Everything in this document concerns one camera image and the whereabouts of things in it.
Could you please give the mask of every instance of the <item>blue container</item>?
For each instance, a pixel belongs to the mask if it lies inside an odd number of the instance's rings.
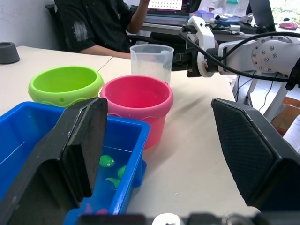
[[[53,128],[64,108],[24,102],[0,117],[0,201],[13,183],[39,140]],[[113,167],[99,167],[93,195],[79,209],[71,210],[64,224],[76,224],[83,213],[106,209],[109,214],[125,213],[135,187],[142,184],[146,170],[143,148],[150,127],[147,123],[108,117],[103,155],[115,160]],[[118,178],[117,171],[127,165],[116,189],[106,178]]]

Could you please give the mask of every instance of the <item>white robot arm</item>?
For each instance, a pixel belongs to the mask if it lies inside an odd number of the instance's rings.
[[[296,38],[300,38],[299,34],[271,32],[255,35],[250,38],[252,40],[223,43],[216,49],[209,26],[202,18],[193,16],[181,29],[180,36],[200,51],[197,55],[193,54],[193,66],[188,70],[188,77],[211,77],[215,72],[222,75],[236,73],[286,82],[290,86],[287,89],[300,85],[300,42]],[[246,73],[249,71],[257,71],[259,75]]]

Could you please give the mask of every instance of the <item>pink bucket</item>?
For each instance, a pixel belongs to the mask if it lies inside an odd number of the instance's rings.
[[[108,82],[100,97],[108,101],[108,114],[142,120],[151,130],[145,149],[159,142],[165,116],[173,105],[173,92],[167,83],[149,76],[122,76]]]

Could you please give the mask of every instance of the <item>person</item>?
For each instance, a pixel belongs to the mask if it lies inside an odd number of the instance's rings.
[[[130,59],[131,42],[145,20],[150,0],[140,0],[136,11],[123,0],[59,0],[57,13],[70,52]]]
[[[226,13],[227,0],[211,0],[208,9],[215,14],[223,15]],[[249,5],[249,0],[239,0],[234,15],[245,16]]]

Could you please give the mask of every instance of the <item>cable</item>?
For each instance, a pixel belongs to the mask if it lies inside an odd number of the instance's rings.
[[[179,32],[179,36],[184,39],[186,42],[188,42],[189,44],[191,44],[195,49],[197,49],[201,54],[203,54],[208,60],[214,62],[215,64],[217,64],[218,66],[241,76],[245,76],[245,77],[249,77],[249,78],[254,78],[254,79],[260,79],[260,80],[266,80],[266,81],[279,81],[279,82],[283,82],[283,83],[287,83],[288,79],[284,79],[284,78],[274,78],[274,77],[264,77],[264,76],[257,76],[257,75],[252,75],[252,74],[247,74],[247,73],[243,73],[240,72],[236,69],[233,69],[231,67],[228,67],[227,65],[225,65],[224,63],[220,62],[219,60],[217,60],[215,57],[211,56],[210,54],[208,54],[206,51],[204,51],[202,48],[200,48],[196,43],[194,43],[191,39],[189,39],[188,37],[186,37],[184,35],[184,32],[186,31],[186,27],[182,27],[180,32]]]
[[[235,94],[235,96],[234,96],[234,98],[236,97],[236,96],[238,96],[237,98],[236,98],[236,102],[238,102],[238,100],[239,100],[239,90],[245,85],[245,84],[247,84],[249,81],[251,81],[251,80],[253,80],[253,78],[251,78],[251,79],[249,79],[248,81],[246,81],[244,84],[242,84],[240,87],[239,87],[239,81],[240,81],[240,76],[238,77],[238,90],[237,90],[237,92],[236,92],[236,94]]]
[[[267,92],[266,96],[264,97],[264,103],[263,103],[262,107],[259,109],[259,111],[266,105],[267,96],[268,96],[268,94],[270,93],[270,91],[271,91],[271,89],[272,89],[273,83],[274,83],[274,81],[272,81],[271,87],[270,87],[269,91]]]
[[[220,61],[226,59],[233,51],[235,51],[238,47],[242,46],[243,44],[247,43],[248,41],[264,38],[268,36],[290,36],[294,38],[300,38],[300,34],[292,33],[292,32],[268,32],[263,34],[257,34],[252,37],[249,37],[241,42],[239,42],[237,45],[235,45],[232,49],[230,49],[221,59]]]

